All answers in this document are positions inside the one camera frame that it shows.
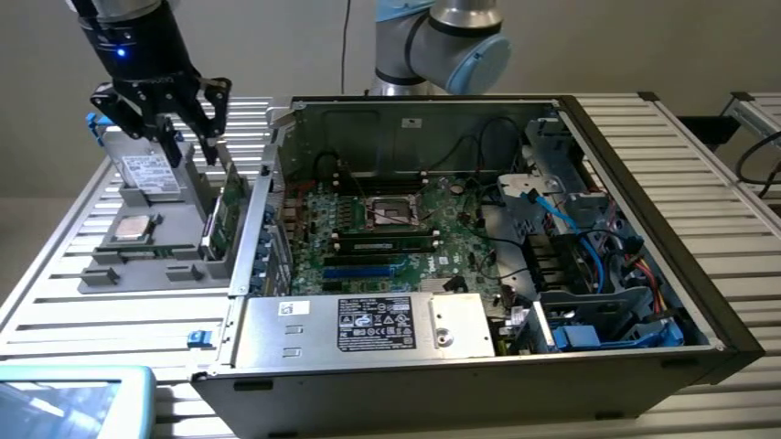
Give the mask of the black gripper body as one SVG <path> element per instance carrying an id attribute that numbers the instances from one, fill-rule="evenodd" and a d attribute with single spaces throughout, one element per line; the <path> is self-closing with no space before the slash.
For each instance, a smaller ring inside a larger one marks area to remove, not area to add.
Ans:
<path id="1" fill-rule="evenodd" d="M 152 85 L 162 105 L 193 129 L 201 75 L 190 62 L 170 4 L 77 1 L 75 13 L 109 82 Z"/>

